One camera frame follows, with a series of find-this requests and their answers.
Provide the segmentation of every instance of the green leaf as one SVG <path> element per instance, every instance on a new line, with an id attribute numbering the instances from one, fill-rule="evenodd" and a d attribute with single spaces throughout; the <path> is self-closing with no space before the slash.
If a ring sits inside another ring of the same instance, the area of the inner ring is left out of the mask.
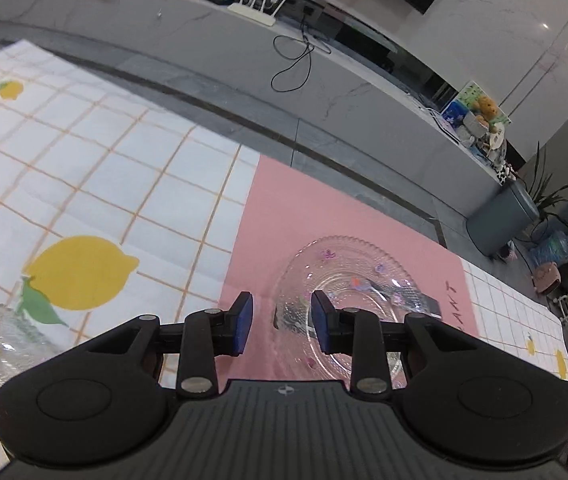
<path id="1" fill-rule="evenodd" d="M 555 214 L 555 213 L 551 213 L 550 211 L 546 212 L 547 215 L 550 216 L 554 216 L 555 218 L 557 218 L 562 224 L 564 224 L 566 227 L 568 227 L 568 222 L 566 220 L 564 220 L 560 215 Z"/>
<path id="2" fill-rule="evenodd" d="M 557 204 L 564 202 L 564 199 L 560 196 L 547 196 L 542 202 L 538 204 L 538 209 L 549 209 L 555 207 Z"/>
<path id="3" fill-rule="evenodd" d="M 544 182 L 542 183 L 542 186 L 539 188 L 539 190 L 538 190 L 539 198 L 542 198 L 544 196 L 544 192 L 546 191 L 546 188 L 548 187 L 548 183 L 551 182 L 552 176 L 553 176 L 553 173 L 549 174 L 548 177 L 546 177 Z M 551 193 L 551 195 L 549 195 L 546 198 L 551 198 L 554 195 L 555 195 L 555 193 Z"/>
<path id="4" fill-rule="evenodd" d="M 539 185 L 538 188 L 535 191 L 535 194 L 533 195 L 533 200 L 538 203 L 541 202 L 542 200 L 544 200 L 544 193 L 542 192 L 542 188 L 546 187 L 548 185 L 548 181 L 550 180 L 550 175 L 543 175 L 541 180 L 539 181 Z"/>
<path id="5" fill-rule="evenodd" d="M 545 171 L 546 171 L 546 147 L 544 147 L 544 154 L 543 155 L 544 155 L 544 159 L 543 159 L 543 162 L 542 162 L 542 171 L 540 171 L 540 173 L 539 173 L 539 184 L 538 184 L 538 187 L 537 187 L 537 189 L 534 193 L 537 196 L 542 194 L 540 189 L 541 189 L 542 183 L 544 182 L 544 178 L 546 176 L 546 173 L 545 173 Z"/>
<path id="6" fill-rule="evenodd" d="M 539 141 L 538 141 L 538 150 L 535 155 L 535 169 L 533 170 L 533 182 L 530 183 L 530 189 L 526 186 L 526 192 L 530 193 L 533 188 L 535 187 L 535 181 L 538 179 L 538 166 L 539 166 Z"/>
<path id="7" fill-rule="evenodd" d="M 54 311 L 46 295 L 30 286 L 30 280 L 31 278 L 24 280 L 24 286 L 21 289 L 21 301 L 17 306 L 17 312 L 26 311 L 36 322 L 46 325 L 66 325 Z"/>

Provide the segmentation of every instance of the gray pot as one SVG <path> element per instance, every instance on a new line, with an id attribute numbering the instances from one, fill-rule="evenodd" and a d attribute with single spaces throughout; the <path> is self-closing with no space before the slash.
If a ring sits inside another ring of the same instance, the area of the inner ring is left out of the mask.
<path id="1" fill-rule="evenodd" d="M 493 256 L 538 218 L 533 199 L 522 183 L 515 180 L 466 221 L 466 230 L 480 253 Z"/>

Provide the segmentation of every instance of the gray tile floor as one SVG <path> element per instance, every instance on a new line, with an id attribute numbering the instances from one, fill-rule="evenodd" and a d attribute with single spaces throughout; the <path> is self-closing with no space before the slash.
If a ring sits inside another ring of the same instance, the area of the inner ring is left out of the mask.
<path id="1" fill-rule="evenodd" d="M 85 68 L 92 66 L 101 77 L 317 178 L 433 241 L 443 241 L 450 251 L 522 294 L 543 300 L 533 290 L 530 272 L 521 255 L 508 264 L 483 256 L 468 237 L 463 216 L 330 133 L 182 67 L 78 36 L 0 23 L 0 41 L 21 39 L 72 56 L 84 62 Z M 352 171 L 350 176 L 344 169 Z M 438 237 L 436 225 L 443 239 Z M 565 338 L 568 347 L 568 327 Z"/>

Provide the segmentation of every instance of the pink mat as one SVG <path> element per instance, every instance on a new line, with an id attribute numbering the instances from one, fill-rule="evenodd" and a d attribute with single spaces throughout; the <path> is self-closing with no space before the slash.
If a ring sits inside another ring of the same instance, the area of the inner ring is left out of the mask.
<path id="1" fill-rule="evenodd" d="M 221 384 L 226 378 L 294 379 L 277 363 L 273 295 L 295 253 L 330 235 L 361 238 L 386 251 L 407 270 L 419 290 L 440 302 L 446 323 L 477 335 L 458 256 L 350 196 L 262 156 L 220 302 L 228 308 L 239 292 L 250 291 L 253 327 L 242 356 L 217 358 Z"/>

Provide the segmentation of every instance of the lemon print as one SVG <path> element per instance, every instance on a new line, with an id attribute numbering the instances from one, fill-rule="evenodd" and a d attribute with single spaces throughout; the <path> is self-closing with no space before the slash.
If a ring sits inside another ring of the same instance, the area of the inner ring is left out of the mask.
<path id="1" fill-rule="evenodd" d="M 5 81 L 0 83 L 0 96 L 2 99 L 15 100 L 24 91 L 24 86 L 19 81 Z"/>
<path id="2" fill-rule="evenodd" d="M 535 342 L 530 334 L 528 334 L 528 341 L 526 341 L 526 350 L 528 350 L 529 354 L 535 355 Z"/>
<path id="3" fill-rule="evenodd" d="M 24 273 L 18 311 L 41 323 L 61 323 L 51 304 L 64 310 L 102 305 L 124 288 L 139 260 L 96 236 L 64 238 L 50 246 Z"/>
<path id="4" fill-rule="evenodd" d="M 560 378 L 566 380 L 568 377 L 568 368 L 566 367 L 566 359 L 562 355 L 562 351 L 558 350 L 555 352 L 555 357 L 557 358 L 557 371 Z"/>

